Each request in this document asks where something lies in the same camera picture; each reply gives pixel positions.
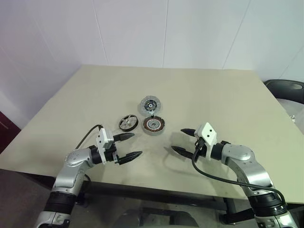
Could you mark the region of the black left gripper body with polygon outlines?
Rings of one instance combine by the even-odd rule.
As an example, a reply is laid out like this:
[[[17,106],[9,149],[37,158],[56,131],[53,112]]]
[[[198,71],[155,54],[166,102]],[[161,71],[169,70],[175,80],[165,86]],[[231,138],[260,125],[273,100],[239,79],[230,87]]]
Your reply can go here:
[[[120,135],[114,135],[114,140],[110,141],[105,147],[105,159],[107,162],[119,163],[119,156],[115,143],[120,141]]]

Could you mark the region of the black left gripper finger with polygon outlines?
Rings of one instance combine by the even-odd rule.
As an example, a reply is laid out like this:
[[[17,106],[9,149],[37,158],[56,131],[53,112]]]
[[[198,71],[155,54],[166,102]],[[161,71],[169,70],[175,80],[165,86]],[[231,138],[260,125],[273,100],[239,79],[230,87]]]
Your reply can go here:
[[[124,157],[118,158],[118,164],[123,165],[133,161],[142,154],[142,151],[136,151],[126,154]]]
[[[115,136],[115,140],[116,141],[124,141],[124,140],[128,140],[129,138],[135,136],[134,133],[121,133],[121,134],[117,134]]]

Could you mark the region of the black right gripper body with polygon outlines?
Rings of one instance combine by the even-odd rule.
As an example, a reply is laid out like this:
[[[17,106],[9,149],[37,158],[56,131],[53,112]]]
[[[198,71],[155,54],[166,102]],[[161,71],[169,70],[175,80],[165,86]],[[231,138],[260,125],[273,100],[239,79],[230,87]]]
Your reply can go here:
[[[198,159],[200,156],[206,157],[206,153],[207,153],[206,142],[202,137],[200,137],[195,142],[195,151],[192,154],[191,158]]]

